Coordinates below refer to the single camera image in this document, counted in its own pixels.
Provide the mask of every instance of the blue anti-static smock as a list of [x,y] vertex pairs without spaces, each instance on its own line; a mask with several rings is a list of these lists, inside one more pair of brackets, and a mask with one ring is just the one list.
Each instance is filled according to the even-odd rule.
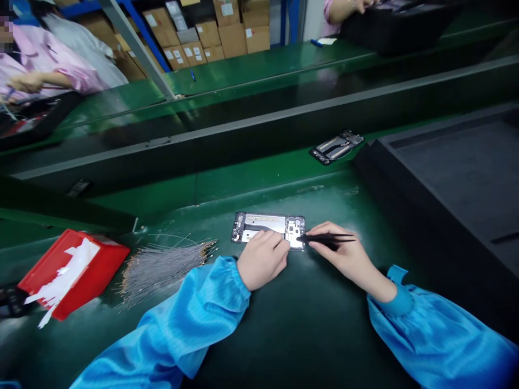
[[[402,286],[405,273],[393,266],[388,274],[398,287],[393,301],[368,297],[368,304],[373,327],[407,372],[429,389],[508,387],[519,348],[441,296]],[[233,333],[249,297],[230,257],[192,270],[176,295],[148,311],[72,388],[180,387],[208,347]]]

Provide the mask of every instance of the worker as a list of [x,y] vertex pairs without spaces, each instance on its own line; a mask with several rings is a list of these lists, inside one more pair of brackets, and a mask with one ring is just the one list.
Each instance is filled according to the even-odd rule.
[[[348,232],[331,222],[307,232],[321,233]],[[437,294],[402,285],[401,268],[391,268],[391,279],[383,276],[358,238],[337,244],[337,251],[309,245],[367,292],[373,327],[422,387],[510,387],[519,366],[514,343]],[[219,257],[192,270],[176,295],[148,311],[137,329],[106,349],[72,388],[180,387],[184,375],[196,375],[208,347],[236,329],[251,292],[285,269],[289,249],[281,234],[260,231],[238,261]]]
[[54,4],[45,0],[30,0],[29,3],[32,14],[41,26],[86,59],[105,84],[110,88],[128,84],[127,78],[112,62],[115,55],[108,45],[97,39],[86,27],[66,20]]
[[81,56],[42,28],[14,25],[9,2],[0,8],[0,100],[29,94],[55,96],[68,90],[93,93],[108,86]]
[[339,33],[342,22],[351,15],[356,12],[363,15],[367,7],[379,2],[380,0],[324,0],[323,36]]

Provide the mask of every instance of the black tweezers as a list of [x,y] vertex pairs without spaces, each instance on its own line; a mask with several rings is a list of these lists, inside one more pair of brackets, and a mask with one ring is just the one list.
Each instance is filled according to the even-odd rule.
[[319,242],[319,243],[342,243],[342,242],[355,242],[356,239],[337,239],[337,237],[343,236],[354,236],[353,234],[318,234],[318,235],[301,235],[296,240],[298,242]]

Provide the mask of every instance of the red box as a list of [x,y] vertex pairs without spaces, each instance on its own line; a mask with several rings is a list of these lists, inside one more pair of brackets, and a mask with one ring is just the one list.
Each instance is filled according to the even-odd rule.
[[[65,320],[73,311],[103,293],[130,249],[104,236],[66,230],[18,284],[29,295],[39,292],[43,285],[56,278],[57,271],[72,258],[65,250],[80,246],[84,238],[97,245],[99,251],[54,309],[52,317],[58,320]],[[42,299],[38,302],[45,306]]]

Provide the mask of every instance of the blue pen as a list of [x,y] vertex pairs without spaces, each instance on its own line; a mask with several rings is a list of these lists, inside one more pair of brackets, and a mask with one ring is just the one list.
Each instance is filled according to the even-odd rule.
[[315,44],[317,47],[322,47],[323,44],[322,43],[319,43],[318,41],[316,41],[315,39],[311,39],[310,40],[313,44]]

